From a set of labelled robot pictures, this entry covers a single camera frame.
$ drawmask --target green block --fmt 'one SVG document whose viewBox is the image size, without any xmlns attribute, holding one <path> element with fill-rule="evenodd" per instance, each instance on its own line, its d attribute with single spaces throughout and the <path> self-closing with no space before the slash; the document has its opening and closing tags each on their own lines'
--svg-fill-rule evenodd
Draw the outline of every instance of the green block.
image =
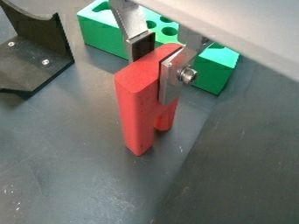
<svg viewBox="0 0 299 224">
<path fill-rule="evenodd" d="M 178 25 L 143 8 L 146 26 L 154 32 L 154 47 L 177 41 Z M 77 13 L 81 35 L 86 45 L 126 59 L 122 35 L 111 15 L 107 1 L 97 0 Z M 193 86 L 217 95 L 233 71 L 238 54 L 214 43 L 196 57 L 193 69 L 198 77 Z"/>
</svg>

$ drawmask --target red foam block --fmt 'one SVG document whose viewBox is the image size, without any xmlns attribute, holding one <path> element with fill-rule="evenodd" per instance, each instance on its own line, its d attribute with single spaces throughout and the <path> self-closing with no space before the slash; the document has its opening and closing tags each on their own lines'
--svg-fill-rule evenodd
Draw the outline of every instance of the red foam block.
<svg viewBox="0 0 299 224">
<path fill-rule="evenodd" d="M 158 62 L 180 45 L 166 44 L 114 75 L 115 98 L 126 148 L 139 156 L 153 144 L 153 130 L 168 130 L 178 97 L 164 106 L 157 100 Z"/>
</svg>

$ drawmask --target screw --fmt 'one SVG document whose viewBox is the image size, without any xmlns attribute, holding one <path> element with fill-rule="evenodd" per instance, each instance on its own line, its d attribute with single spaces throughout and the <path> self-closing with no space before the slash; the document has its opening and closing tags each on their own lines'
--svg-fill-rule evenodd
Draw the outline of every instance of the screw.
<svg viewBox="0 0 299 224">
<path fill-rule="evenodd" d="M 49 62 L 47 59 L 45 59 L 45 60 L 41 62 L 41 64 L 42 64 L 43 66 L 47 66 L 47 65 L 50 64 L 50 62 Z"/>
<path fill-rule="evenodd" d="M 9 46 L 14 46 L 14 42 L 9 42 L 7 45 L 9 45 Z"/>
<path fill-rule="evenodd" d="M 188 65 L 178 73 L 177 79 L 182 81 L 184 84 L 190 85 L 197 77 L 197 72 Z"/>
<path fill-rule="evenodd" d="M 201 40 L 200 40 L 200 42 L 201 42 L 204 45 L 206 45 L 206 43 L 209 42 L 209 39 L 202 37 Z"/>
</svg>

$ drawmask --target gray table surface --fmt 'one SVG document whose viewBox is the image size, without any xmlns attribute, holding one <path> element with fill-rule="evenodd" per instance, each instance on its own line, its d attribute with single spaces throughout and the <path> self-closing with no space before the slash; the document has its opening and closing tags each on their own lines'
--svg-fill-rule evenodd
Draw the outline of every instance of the gray table surface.
<svg viewBox="0 0 299 224">
<path fill-rule="evenodd" d="M 91 1 L 13 0 L 59 13 L 75 64 L 26 101 L 0 94 L 0 223 L 149 223 L 216 96 L 184 87 L 172 130 L 135 157 L 123 146 L 113 73 L 126 62 L 85 46 L 75 12 Z M 0 42 L 14 35 L 0 11 Z"/>
<path fill-rule="evenodd" d="M 237 63 L 154 224 L 299 223 L 297 99 L 297 82 Z"/>
</svg>

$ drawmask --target black mount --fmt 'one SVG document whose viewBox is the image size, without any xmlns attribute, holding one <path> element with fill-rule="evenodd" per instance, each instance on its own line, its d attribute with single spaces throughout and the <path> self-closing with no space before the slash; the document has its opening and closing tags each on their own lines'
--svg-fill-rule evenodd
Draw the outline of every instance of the black mount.
<svg viewBox="0 0 299 224">
<path fill-rule="evenodd" d="M 0 92 L 29 97 L 74 59 L 57 13 L 46 20 L 6 0 L 0 6 L 17 33 L 0 45 Z"/>
</svg>

